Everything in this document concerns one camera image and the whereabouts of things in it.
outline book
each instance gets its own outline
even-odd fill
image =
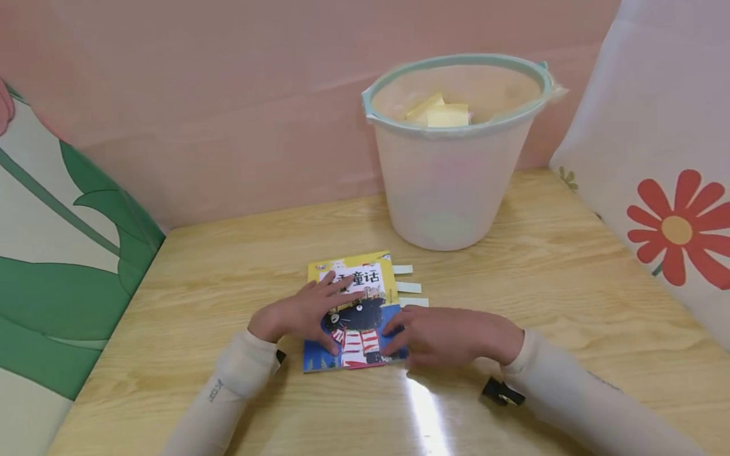
[[[335,280],[353,276],[344,293],[364,291],[365,297],[327,312],[322,329],[340,345],[339,354],[332,356],[318,342],[305,341],[304,372],[367,368],[405,359],[405,349],[390,357],[380,353],[392,339],[383,335],[383,328],[401,311],[391,254],[386,250],[311,263],[308,280],[322,280],[330,270],[337,273]]]

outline child's hand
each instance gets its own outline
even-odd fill
[[[328,310],[363,298],[365,293],[340,293],[353,283],[353,278],[332,282],[334,278],[334,271],[330,271],[320,282],[303,286],[296,295],[259,309],[248,323],[248,330],[259,339],[274,343],[284,335],[317,341],[332,355],[337,355],[339,346],[322,331],[322,318]]]
[[[393,337],[383,349],[390,356],[408,346],[406,364],[413,366],[459,366],[479,357],[511,364],[520,354],[525,334],[499,315],[465,309],[406,306],[383,328]]]

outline yellow flower center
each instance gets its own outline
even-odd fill
[[[670,215],[661,223],[664,237],[676,245],[687,244],[692,239],[692,225],[676,215]]]

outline yellow sticky note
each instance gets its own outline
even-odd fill
[[[436,95],[431,96],[428,100],[413,108],[411,112],[406,114],[406,121],[425,126],[428,123],[426,119],[426,111],[428,111],[431,107],[442,106],[444,104],[445,103],[443,95],[441,93],[437,93]]]
[[[426,111],[426,125],[436,128],[469,125],[469,105],[444,104],[442,106],[432,106]]]

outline bookmark tab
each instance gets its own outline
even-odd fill
[[[400,275],[400,274],[413,274],[413,265],[412,264],[403,264],[403,265],[393,265],[393,274]]]
[[[427,298],[399,298],[401,301],[401,307],[405,306],[421,306],[428,307],[429,300]]]
[[[398,293],[420,293],[420,283],[396,282]]]

